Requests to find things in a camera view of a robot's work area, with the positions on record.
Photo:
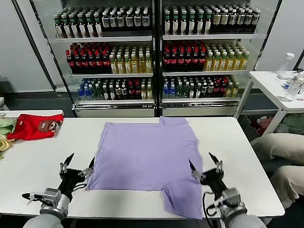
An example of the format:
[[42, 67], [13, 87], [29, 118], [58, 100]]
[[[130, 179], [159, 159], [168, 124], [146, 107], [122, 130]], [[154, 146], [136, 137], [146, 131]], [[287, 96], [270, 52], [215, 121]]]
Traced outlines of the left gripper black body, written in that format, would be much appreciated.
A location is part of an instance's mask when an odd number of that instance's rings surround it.
[[66, 172], [62, 172], [59, 174], [61, 178], [61, 183], [58, 187], [61, 194], [66, 195], [69, 199], [72, 199], [72, 192], [78, 183], [82, 183], [85, 181], [85, 177], [79, 175], [81, 170], [75, 169], [67, 169]]

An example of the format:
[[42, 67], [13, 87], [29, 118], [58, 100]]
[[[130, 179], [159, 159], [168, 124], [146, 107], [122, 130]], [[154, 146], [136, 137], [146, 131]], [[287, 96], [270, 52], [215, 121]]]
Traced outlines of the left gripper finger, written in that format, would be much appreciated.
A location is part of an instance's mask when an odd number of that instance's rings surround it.
[[73, 159], [74, 153], [72, 153], [70, 156], [68, 156], [65, 161], [60, 163], [60, 172], [59, 173], [66, 173], [67, 167], [70, 164], [71, 160]]
[[88, 166], [88, 168], [85, 168], [83, 171], [79, 172], [79, 176], [81, 177], [89, 177], [94, 172], [94, 163], [95, 158], [93, 158]]

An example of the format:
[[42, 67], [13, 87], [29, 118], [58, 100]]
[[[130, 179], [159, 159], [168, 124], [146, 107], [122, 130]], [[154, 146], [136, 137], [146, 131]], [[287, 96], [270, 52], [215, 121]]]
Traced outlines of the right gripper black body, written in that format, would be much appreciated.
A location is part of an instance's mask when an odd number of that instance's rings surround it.
[[216, 168], [206, 171], [202, 174], [202, 179], [200, 180], [201, 185], [209, 186], [213, 193], [222, 193], [228, 188], [223, 182], [224, 171], [217, 171]]

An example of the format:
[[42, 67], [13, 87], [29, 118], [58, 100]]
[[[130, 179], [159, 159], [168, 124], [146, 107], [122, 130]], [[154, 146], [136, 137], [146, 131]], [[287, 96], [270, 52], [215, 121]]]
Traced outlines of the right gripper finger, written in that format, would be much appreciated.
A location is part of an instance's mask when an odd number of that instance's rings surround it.
[[193, 163], [190, 160], [189, 160], [189, 164], [190, 164], [192, 176], [197, 180], [202, 180], [202, 173], [196, 170], [196, 168], [194, 167]]
[[210, 152], [209, 155], [216, 165], [216, 167], [214, 169], [209, 170], [209, 172], [213, 174], [224, 175], [223, 161], [219, 161], [218, 158]]

